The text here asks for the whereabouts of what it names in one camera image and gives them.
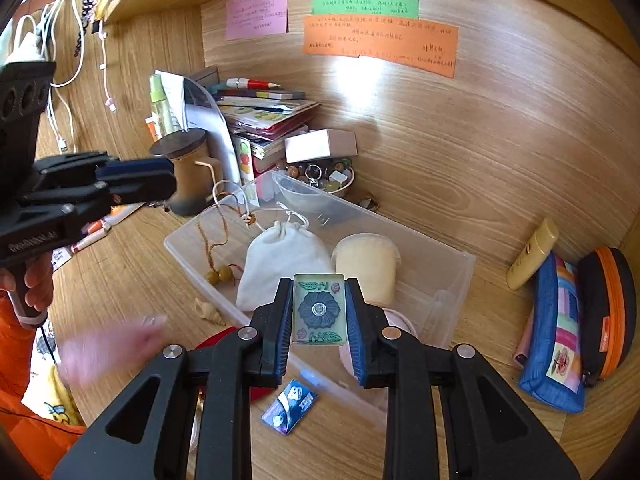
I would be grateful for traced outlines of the person left hand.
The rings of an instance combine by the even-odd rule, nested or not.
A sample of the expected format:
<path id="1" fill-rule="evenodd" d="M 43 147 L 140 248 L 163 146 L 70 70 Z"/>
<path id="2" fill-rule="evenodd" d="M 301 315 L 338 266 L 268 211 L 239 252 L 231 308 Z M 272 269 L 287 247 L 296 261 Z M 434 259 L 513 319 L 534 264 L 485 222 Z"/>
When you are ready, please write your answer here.
<path id="1" fill-rule="evenodd" d="M 52 254 L 45 252 L 13 269 L 1 269 L 1 297 L 24 328 L 34 330 L 47 321 L 53 300 Z"/>

